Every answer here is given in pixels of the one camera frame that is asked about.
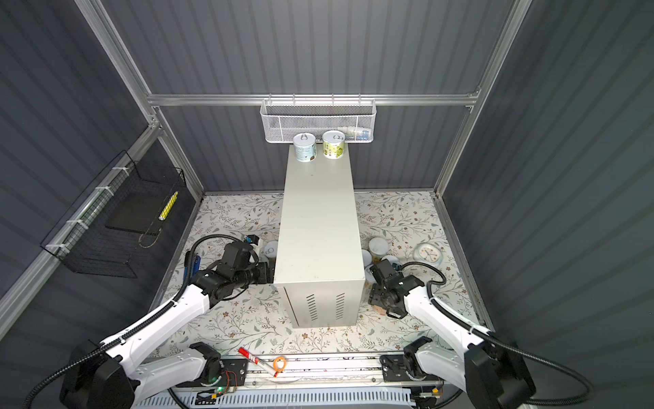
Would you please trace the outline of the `teal label can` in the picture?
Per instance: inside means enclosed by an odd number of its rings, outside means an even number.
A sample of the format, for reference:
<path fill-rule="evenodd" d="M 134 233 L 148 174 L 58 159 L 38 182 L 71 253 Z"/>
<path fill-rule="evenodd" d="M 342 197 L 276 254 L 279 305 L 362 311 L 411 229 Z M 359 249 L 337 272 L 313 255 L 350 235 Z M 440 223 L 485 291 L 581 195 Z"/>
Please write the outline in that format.
<path fill-rule="evenodd" d="M 311 133 L 300 133 L 293 137 L 293 146 L 296 160 L 308 163 L 315 160 L 317 155 L 316 138 Z"/>

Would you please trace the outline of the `green label can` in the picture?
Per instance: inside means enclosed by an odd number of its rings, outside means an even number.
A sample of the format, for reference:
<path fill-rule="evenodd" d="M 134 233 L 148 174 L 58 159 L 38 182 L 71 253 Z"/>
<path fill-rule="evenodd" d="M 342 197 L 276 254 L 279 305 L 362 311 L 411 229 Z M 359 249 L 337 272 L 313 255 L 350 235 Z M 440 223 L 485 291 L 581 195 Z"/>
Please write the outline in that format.
<path fill-rule="evenodd" d="M 346 147 L 346 136 L 342 131 L 326 131 L 322 141 L 325 158 L 330 160 L 342 158 Z"/>

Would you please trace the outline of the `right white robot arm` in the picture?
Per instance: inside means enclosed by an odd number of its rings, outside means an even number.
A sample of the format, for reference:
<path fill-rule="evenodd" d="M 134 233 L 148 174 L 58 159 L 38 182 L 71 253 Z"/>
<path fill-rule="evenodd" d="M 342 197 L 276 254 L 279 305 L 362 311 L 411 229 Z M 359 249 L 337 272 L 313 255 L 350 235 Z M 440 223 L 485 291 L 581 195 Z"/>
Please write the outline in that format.
<path fill-rule="evenodd" d="M 505 349 L 492 331 L 475 325 L 434 294 L 446 276 L 425 262 L 371 265 L 375 284 L 369 304 L 401 320 L 420 320 L 451 348 L 420 337 L 404 348 L 405 371 L 411 378 L 442 378 L 468 395 L 476 408 L 517 408 L 536 393 L 536 385 L 521 355 Z"/>

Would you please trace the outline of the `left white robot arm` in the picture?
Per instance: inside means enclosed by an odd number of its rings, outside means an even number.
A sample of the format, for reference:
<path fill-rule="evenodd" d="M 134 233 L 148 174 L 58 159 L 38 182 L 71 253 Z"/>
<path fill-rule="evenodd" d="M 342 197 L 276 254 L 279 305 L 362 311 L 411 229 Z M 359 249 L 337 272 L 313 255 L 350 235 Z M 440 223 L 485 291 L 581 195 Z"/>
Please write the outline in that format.
<path fill-rule="evenodd" d="M 236 383 L 220 353 L 203 342 L 169 358 L 146 358 L 218 303 L 233 300 L 250 286 L 272 283 L 274 270 L 260 259 L 258 242 L 256 235 L 230 238 L 221 259 L 189 274 L 165 304 L 99 344 L 76 347 L 61 386 L 61 403 L 67 408 L 131 408 L 181 383 L 218 389 Z"/>

